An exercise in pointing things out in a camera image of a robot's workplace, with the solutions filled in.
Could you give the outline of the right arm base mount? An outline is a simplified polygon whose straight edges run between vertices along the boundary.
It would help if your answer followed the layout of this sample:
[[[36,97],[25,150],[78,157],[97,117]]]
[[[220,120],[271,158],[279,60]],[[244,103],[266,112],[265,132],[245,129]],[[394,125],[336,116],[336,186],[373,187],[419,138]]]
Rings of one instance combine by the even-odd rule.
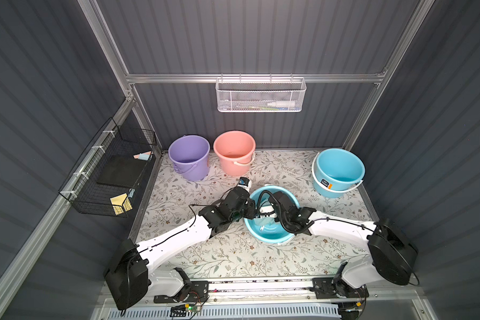
[[[369,292],[364,286],[354,289],[346,284],[345,281],[336,281],[333,277],[313,278],[312,286],[309,289],[311,292],[315,293],[318,299],[359,298],[363,300],[369,297]]]

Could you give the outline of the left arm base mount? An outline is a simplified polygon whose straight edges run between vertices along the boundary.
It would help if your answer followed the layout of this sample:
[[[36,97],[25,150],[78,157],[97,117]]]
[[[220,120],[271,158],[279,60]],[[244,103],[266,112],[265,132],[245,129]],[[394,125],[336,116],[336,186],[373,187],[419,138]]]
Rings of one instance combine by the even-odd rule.
[[[191,281],[183,286],[174,296],[159,295],[154,303],[202,303],[208,296],[209,281]]]

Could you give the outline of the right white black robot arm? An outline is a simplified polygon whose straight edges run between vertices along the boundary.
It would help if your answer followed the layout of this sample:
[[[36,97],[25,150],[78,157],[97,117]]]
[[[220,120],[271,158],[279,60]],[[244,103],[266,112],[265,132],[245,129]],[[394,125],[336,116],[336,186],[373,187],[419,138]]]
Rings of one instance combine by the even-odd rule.
[[[418,249],[392,221],[355,221],[300,207],[282,191],[263,190],[255,198],[255,216],[273,217],[292,235],[334,238],[365,250],[365,255],[343,262],[333,280],[336,292],[358,289],[381,280],[410,285],[416,278]]]

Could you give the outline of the teal plastic bucket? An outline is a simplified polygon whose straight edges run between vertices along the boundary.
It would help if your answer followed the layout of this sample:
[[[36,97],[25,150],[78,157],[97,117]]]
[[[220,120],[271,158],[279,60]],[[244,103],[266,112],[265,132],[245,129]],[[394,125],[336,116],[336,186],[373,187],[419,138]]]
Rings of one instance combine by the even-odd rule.
[[[313,186],[324,197],[339,198],[363,183],[365,165],[355,154],[344,149],[319,152],[311,165]]]
[[[275,185],[267,185],[251,193],[250,198],[255,202],[255,205],[257,205],[261,192],[265,190],[273,194],[280,191],[281,193],[286,194],[297,207],[300,207],[300,204],[293,193]],[[244,223],[249,230],[249,233],[254,238],[272,245],[282,245],[284,243],[288,243],[295,237],[293,233],[286,232],[286,230],[281,226],[280,222],[275,221],[274,217],[264,217],[260,219],[245,218]]]

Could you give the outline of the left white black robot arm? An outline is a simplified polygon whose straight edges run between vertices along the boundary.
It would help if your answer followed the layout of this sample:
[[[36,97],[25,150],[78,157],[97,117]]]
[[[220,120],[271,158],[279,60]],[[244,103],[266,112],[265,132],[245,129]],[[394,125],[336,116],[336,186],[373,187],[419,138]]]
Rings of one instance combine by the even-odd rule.
[[[105,282],[116,308],[126,311],[145,296],[184,301],[192,282],[181,268],[159,267],[187,248],[227,231],[232,223],[250,217],[255,204],[250,198],[251,181],[240,177],[237,185],[211,205],[203,205],[193,218],[152,239],[122,242],[105,269]]]

